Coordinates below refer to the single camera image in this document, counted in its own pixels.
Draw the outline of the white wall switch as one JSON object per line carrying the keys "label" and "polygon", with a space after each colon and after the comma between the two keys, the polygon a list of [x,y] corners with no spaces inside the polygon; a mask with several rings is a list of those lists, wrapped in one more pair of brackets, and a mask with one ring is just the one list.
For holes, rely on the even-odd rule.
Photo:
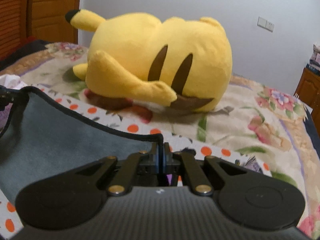
{"label": "white wall switch", "polygon": [[264,28],[270,32],[274,31],[274,24],[262,17],[258,17],[257,26]]}

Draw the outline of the wooden door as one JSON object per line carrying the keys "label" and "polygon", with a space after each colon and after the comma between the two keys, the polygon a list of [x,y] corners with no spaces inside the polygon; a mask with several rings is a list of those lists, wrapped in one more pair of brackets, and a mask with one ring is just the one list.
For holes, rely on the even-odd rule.
{"label": "wooden door", "polygon": [[65,14],[80,0],[1,0],[1,59],[35,39],[78,42]]}

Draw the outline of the floral bed blanket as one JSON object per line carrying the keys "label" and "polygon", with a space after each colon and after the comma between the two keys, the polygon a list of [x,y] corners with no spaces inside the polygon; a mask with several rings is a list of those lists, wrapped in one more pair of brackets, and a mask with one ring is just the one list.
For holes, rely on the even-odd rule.
{"label": "floral bed blanket", "polygon": [[17,75],[61,105],[107,127],[161,133],[173,151],[192,147],[198,159],[216,155],[290,183],[306,201],[299,229],[319,239],[319,137],[299,99],[233,76],[209,113],[182,113],[143,102],[109,111],[73,74],[73,66],[86,60],[87,48],[77,44],[29,44],[1,61],[1,75]]}

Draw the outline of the wooden sideboard cabinet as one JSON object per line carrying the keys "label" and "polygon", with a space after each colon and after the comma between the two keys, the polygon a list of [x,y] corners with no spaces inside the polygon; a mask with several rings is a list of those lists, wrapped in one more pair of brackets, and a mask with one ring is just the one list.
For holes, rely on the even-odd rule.
{"label": "wooden sideboard cabinet", "polygon": [[305,67],[295,93],[312,108],[313,122],[319,123],[319,75]]}

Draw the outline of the purple and grey towel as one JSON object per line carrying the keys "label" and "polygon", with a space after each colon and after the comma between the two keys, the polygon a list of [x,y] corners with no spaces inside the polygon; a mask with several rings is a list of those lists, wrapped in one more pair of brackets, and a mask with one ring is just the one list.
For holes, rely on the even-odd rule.
{"label": "purple and grey towel", "polygon": [[27,185],[109,155],[119,160],[163,136],[118,131],[76,113],[35,87],[20,89],[26,105],[11,104],[1,131],[1,191],[11,202]]}

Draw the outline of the stack of magazines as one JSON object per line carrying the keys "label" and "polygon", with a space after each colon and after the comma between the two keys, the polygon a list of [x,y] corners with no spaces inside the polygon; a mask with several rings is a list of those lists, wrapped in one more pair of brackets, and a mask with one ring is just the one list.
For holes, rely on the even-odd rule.
{"label": "stack of magazines", "polygon": [[310,70],[314,74],[320,76],[320,45],[316,43],[313,45],[313,54],[310,57],[306,69]]}

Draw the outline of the yellow Pikachu plush toy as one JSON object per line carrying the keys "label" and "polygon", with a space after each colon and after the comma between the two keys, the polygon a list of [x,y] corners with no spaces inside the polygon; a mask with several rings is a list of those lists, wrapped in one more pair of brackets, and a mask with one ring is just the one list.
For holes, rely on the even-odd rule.
{"label": "yellow Pikachu plush toy", "polygon": [[211,17],[161,21],[135,12],[105,19],[75,9],[65,19],[93,33],[87,62],[75,65],[74,75],[110,101],[131,99],[208,112],[231,79],[231,45],[223,26]]}

